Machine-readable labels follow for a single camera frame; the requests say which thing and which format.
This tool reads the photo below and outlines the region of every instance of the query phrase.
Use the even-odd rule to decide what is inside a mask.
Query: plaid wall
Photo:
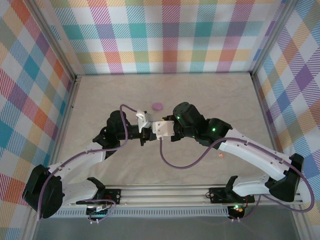
[[[258,78],[277,147],[305,157],[316,199],[309,216],[320,237],[320,0],[298,2]]]
[[[71,81],[22,0],[0,1],[0,32],[0,240],[15,240],[22,192],[48,164]]]
[[[67,55],[74,52],[90,75],[247,72],[285,0],[37,2]]]

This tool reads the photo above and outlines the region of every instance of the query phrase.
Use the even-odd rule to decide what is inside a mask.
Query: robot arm
[[[171,137],[171,142],[176,142],[184,137],[194,138],[199,144],[209,147],[213,142],[222,138],[242,139],[244,143],[226,140],[216,144],[213,148],[238,156],[255,165],[265,172],[258,177],[232,176],[224,192],[228,202],[242,203],[243,197],[252,194],[271,194],[275,198],[292,202],[299,185],[300,176],[285,164],[282,164],[268,153],[274,153],[279,158],[302,170],[304,158],[298,154],[287,156],[275,152],[261,144],[242,135],[230,124],[217,119],[205,119],[196,107],[188,102],[177,105],[173,115],[163,118],[163,121],[153,121],[147,112],[137,111],[138,124],[131,125],[125,119],[128,130],[128,139],[140,139],[141,146],[146,141],[153,141],[166,136]],[[120,116],[120,111],[111,113],[104,127],[88,147],[84,150],[113,149],[120,146],[120,141],[125,139],[125,129]],[[90,152],[70,162],[58,171],[44,192],[41,215],[43,218],[52,216],[61,206],[71,203],[80,203],[86,199],[103,199],[106,195],[119,196],[121,190],[108,192],[105,186],[94,177],[89,177],[80,183],[70,181],[81,171],[104,161],[116,151]],[[23,199],[35,210],[38,209],[39,194],[45,180],[62,162],[45,168],[42,165],[35,167],[23,192]]]

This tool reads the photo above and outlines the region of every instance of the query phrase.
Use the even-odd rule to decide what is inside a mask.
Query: plaid fabric
[[[247,72],[282,9],[267,30],[278,0],[43,1],[54,9],[38,0],[62,48],[70,56],[72,46],[87,75]]]
[[[23,0],[0,1],[0,240],[15,240],[31,170],[47,165],[71,81]]]
[[[303,173],[316,199],[309,216],[313,225],[320,225],[319,0],[298,2],[258,78],[277,147],[305,157]]]

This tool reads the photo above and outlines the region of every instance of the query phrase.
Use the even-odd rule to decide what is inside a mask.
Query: floor
[[[152,103],[162,102],[155,112]],[[271,148],[271,141],[248,73],[101,75],[82,77],[59,160],[81,152],[105,126],[110,113],[127,104],[148,111],[155,119],[172,114],[176,105],[189,102],[205,118],[230,123],[249,138]],[[136,124],[133,113],[127,119]],[[206,148],[193,139],[170,142],[165,139],[163,154],[169,162],[185,166]],[[163,163],[157,140],[143,147],[131,140],[123,150],[82,172],[75,182],[96,177],[106,185],[131,184],[225,184],[230,176],[252,176],[261,170],[244,160],[211,150],[196,166],[177,170]]]

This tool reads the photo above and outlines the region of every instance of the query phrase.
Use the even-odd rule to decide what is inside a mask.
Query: pink object
[[[164,108],[164,106],[162,105],[161,102],[154,102],[152,104],[152,109],[155,110],[155,111],[160,111]]]

